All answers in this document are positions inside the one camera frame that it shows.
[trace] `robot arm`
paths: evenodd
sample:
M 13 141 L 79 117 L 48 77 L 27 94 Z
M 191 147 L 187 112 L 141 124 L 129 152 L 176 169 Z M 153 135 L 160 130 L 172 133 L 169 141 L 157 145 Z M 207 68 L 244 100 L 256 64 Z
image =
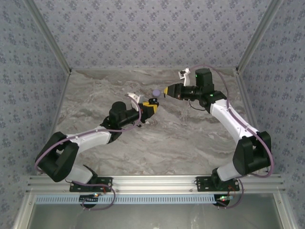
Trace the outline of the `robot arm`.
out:
M 142 123 L 145 123 L 145 120 L 157 111 L 159 103 L 156 98 L 141 103 L 141 97 L 135 94 L 129 94 L 129 96 L 138 103 L 141 109 Z M 54 133 L 36 157 L 35 162 L 40 160 L 38 167 L 55 182 L 67 179 L 84 184 L 92 183 L 91 179 L 96 174 L 85 165 L 75 165 L 76 156 L 92 147 L 115 141 L 123 132 L 123 130 L 114 132 L 115 130 L 121 130 L 123 126 L 132 124 L 138 119 L 139 111 L 134 102 L 130 110 L 126 109 L 125 103 L 115 102 L 109 111 L 109 116 L 95 129 L 73 135 L 65 135 L 62 132 Z M 41 159 L 42 154 L 46 150 L 64 139 L 69 140 L 54 147 Z
M 184 70 L 180 72 L 179 76 L 184 75 L 187 78 L 188 73 L 189 71 Z M 226 96 L 214 89 L 212 73 L 209 69 L 198 69 L 195 72 L 195 76 L 196 86 L 186 86 L 185 84 L 177 83 L 168 86 L 164 90 L 164 94 L 179 100 L 198 100 L 199 105 L 217 118 L 230 135 L 232 135 L 237 145 L 233 160 L 225 166 L 214 169 L 211 176 L 215 188 L 222 190 L 222 188 L 227 187 L 227 181 L 270 166 L 270 158 L 267 151 L 249 130 L 256 133 L 269 149 L 271 149 L 271 140 L 267 132 L 260 133 L 229 105 L 231 112 L 247 128 L 232 117 L 227 107 Z

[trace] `marble surface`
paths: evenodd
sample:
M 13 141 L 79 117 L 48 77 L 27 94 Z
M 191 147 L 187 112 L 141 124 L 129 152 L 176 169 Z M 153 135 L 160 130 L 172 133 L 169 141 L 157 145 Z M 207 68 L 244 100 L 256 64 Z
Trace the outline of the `marble surface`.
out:
M 225 71 L 231 102 L 245 117 L 233 71 Z M 195 85 L 194 73 L 191 84 Z M 78 70 L 72 72 L 64 97 L 57 131 L 74 134 L 98 126 L 112 103 L 123 101 L 130 108 L 127 92 L 152 97 L 179 83 L 174 70 Z M 216 90 L 225 92 L 213 73 Z M 159 97 L 157 113 L 141 128 L 123 133 L 115 142 L 89 149 L 76 162 L 99 175 L 208 174 L 232 160 L 235 143 L 220 122 L 207 112 L 192 109 L 187 101 Z M 200 108 L 198 102 L 194 107 Z

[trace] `small purple ball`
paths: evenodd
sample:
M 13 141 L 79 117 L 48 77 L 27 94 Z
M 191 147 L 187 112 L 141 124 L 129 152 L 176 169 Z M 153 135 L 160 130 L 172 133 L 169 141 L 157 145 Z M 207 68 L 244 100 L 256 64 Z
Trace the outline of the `small purple ball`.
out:
M 160 90 L 155 89 L 155 90 L 152 91 L 152 94 L 153 94 L 154 97 L 159 97 L 161 95 L 161 92 L 160 92 Z

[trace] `blue floral wallpaper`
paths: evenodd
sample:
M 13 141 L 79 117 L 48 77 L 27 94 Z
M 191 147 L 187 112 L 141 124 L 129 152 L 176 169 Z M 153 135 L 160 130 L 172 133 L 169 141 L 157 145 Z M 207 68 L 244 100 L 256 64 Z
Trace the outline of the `blue floral wallpaper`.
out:
M 0 228 L 11 228 L 66 74 L 21 0 L 0 1 Z
M 35 0 L 72 68 L 236 66 L 270 0 Z
M 261 129 L 272 136 L 276 172 L 285 177 L 305 228 L 305 2 L 288 0 L 248 63 L 243 78 Z

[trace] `black mounting bracket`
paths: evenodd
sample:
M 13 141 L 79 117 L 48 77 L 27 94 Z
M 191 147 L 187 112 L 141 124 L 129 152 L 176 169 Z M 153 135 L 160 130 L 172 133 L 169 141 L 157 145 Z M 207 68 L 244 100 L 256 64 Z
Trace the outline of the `black mounting bracket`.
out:
M 225 181 L 225 185 L 222 186 L 222 188 L 217 188 L 212 180 L 212 177 L 196 177 L 196 185 L 198 192 L 229 192 L 233 191 L 231 187 L 234 188 L 235 191 L 239 191 L 239 184 L 236 179 Z
M 95 184 L 104 184 L 112 187 L 112 177 L 97 177 Z M 73 182 L 70 184 L 70 192 L 111 192 L 110 188 L 101 186 L 83 186 Z

